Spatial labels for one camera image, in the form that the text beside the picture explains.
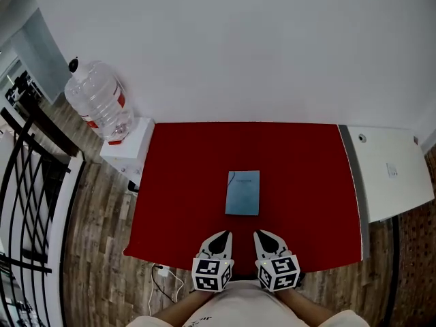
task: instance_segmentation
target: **blue booklet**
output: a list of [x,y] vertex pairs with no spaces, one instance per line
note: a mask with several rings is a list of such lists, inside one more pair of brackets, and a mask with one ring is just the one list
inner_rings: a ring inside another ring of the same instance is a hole
[[259,215],[259,171],[229,171],[227,215]]

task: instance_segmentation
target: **red tablecloth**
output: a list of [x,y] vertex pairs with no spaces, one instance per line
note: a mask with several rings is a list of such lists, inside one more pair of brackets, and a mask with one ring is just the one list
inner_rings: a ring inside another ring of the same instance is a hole
[[[260,171],[257,217],[225,215],[228,172]],[[361,260],[358,207],[336,125],[156,124],[125,255],[191,270],[212,234],[233,232],[234,273],[255,270],[253,232],[281,236],[305,272]]]

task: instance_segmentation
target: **white stand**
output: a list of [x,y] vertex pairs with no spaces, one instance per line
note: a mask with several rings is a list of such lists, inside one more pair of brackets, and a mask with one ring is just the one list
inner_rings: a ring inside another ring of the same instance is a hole
[[152,119],[135,119],[134,130],[124,141],[118,145],[104,142],[100,156],[139,186],[154,128],[155,123]]
[[422,150],[407,129],[350,127],[362,174],[369,223],[435,198]]

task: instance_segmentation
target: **white cable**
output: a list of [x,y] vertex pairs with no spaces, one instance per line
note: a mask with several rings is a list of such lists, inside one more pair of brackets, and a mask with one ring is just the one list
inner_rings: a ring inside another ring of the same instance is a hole
[[151,294],[150,294],[150,299],[149,299],[149,313],[151,316],[151,308],[150,308],[150,301],[151,301],[151,297],[153,296],[153,291],[155,290],[155,283],[153,282],[153,267],[155,266],[156,263],[153,263],[153,265],[151,266],[151,274],[150,274],[150,279],[151,279]]
[[180,288],[177,290],[177,293],[176,293],[176,302],[177,302],[178,292],[182,289],[182,287],[185,285],[185,283],[182,280],[180,280],[176,275],[174,275],[171,271],[168,271],[168,272],[182,283],[182,286],[180,286]]

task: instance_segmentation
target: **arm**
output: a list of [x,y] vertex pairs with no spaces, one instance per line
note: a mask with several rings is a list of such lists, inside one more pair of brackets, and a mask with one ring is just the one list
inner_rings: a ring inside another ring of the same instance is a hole
[[173,327],[181,327],[213,295],[213,292],[194,291],[180,302],[153,315]]
[[310,327],[318,327],[334,315],[332,311],[311,302],[292,288],[275,292],[275,295]]

